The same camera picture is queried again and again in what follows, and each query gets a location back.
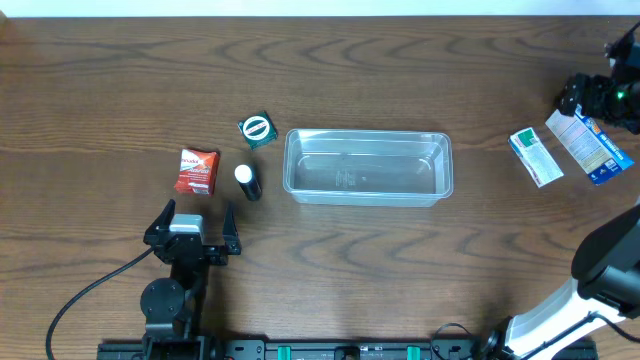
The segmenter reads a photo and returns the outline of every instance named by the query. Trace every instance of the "red package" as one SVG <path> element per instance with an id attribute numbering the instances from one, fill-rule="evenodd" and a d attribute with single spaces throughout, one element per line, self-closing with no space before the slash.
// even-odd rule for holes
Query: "red package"
<path id="1" fill-rule="evenodd" d="M 180 175 L 174 186 L 179 193 L 213 195 L 220 155 L 195 150 L 182 150 Z"/>

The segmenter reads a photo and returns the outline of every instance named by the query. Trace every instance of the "wood grain tabletop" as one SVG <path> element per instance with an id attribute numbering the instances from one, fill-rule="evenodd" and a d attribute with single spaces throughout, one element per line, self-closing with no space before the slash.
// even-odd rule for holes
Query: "wood grain tabletop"
<path id="1" fill-rule="evenodd" d="M 595 187 L 544 125 L 575 72 L 608 74 L 620 17 L 15 19 L 0 38 L 0 358 L 43 359 L 79 290 L 146 246 L 168 199 L 221 241 L 236 206 L 243 255 L 209 276 L 204 326 L 271 339 L 474 333 L 526 312 L 570 276 L 582 239 L 640 195 L 636 165 Z M 249 151 L 237 122 L 280 137 Z M 507 144 L 533 126 L 565 176 L 538 189 Z M 302 205 L 282 187 L 293 128 L 437 131 L 453 195 L 432 208 Z M 605 127 L 636 161 L 637 137 Z M 178 195 L 180 151 L 218 150 L 215 195 Z M 253 161 L 263 197 L 233 169 Z M 59 359 L 139 339 L 148 257 L 58 325 Z M 640 324 L 623 327 L 635 334 Z M 602 359 L 640 347 L 594 333 Z"/>

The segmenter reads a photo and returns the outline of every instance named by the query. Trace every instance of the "green strip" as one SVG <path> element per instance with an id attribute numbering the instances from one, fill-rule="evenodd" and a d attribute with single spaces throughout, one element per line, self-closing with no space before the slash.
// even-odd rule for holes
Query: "green strip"
<path id="1" fill-rule="evenodd" d="M 278 346 L 278 360 L 291 360 L 291 348 L 289 346 Z"/>
<path id="2" fill-rule="evenodd" d="M 520 134 L 518 134 L 518 139 L 522 141 L 522 144 L 524 145 L 524 147 L 531 146 L 533 144 L 531 142 L 531 139 L 533 139 L 533 130 L 528 129 L 525 132 L 521 132 Z"/>
<path id="3" fill-rule="evenodd" d="M 420 360 L 420 347 L 407 346 L 407 360 Z"/>

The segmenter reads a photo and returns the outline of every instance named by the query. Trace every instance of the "clear plastic bin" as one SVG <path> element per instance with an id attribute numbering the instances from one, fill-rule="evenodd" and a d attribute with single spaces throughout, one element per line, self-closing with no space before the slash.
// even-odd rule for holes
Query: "clear plastic bin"
<path id="1" fill-rule="evenodd" d="M 300 203 L 429 207 L 453 193 L 443 133 L 294 129 L 284 189 Z"/>

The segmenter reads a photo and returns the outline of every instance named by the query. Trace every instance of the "container rim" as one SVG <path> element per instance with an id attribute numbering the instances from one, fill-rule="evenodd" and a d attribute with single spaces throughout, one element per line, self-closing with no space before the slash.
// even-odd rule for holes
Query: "container rim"
<path id="1" fill-rule="evenodd" d="M 359 133 L 396 133 L 396 134 L 428 134 L 441 135 L 445 138 L 448 145 L 447 154 L 449 155 L 449 173 L 451 179 L 449 181 L 449 189 L 442 194 L 422 194 L 422 193 L 382 193 L 382 192 L 354 192 L 354 191 L 335 191 L 335 190 L 301 190 L 292 188 L 287 179 L 287 164 L 289 163 L 289 143 L 291 135 L 298 131 L 332 131 L 332 132 L 359 132 Z M 453 193 L 453 149 L 451 146 L 451 138 L 442 132 L 433 131 L 403 131 L 403 130 L 359 130 L 359 129 L 305 129 L 294 128 L 287 132 L 284 145 L 284 161 L 282 163 L 282 186 L 289 194 L 309 194 L 309 195 L 326 195 L 326 196 L 352 196 L 352 197 L 386 197 L 386 198 L 424 198 L 424 199 L 445 199 Z"/>

